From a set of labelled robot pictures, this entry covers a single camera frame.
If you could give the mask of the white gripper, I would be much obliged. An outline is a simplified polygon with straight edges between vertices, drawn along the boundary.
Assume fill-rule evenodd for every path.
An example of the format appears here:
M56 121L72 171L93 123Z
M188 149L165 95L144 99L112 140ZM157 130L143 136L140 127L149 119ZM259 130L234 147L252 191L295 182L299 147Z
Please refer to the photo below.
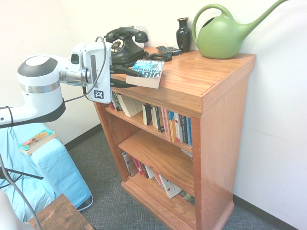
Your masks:
M111 102L111 87L136 87L136 85L128 84L125 81L111 79L111 74L143 76L142 73L127 67L111 65L111 47L103 42L92 42L84 48L83 65L89 71L87 84L89 100L103 104Z

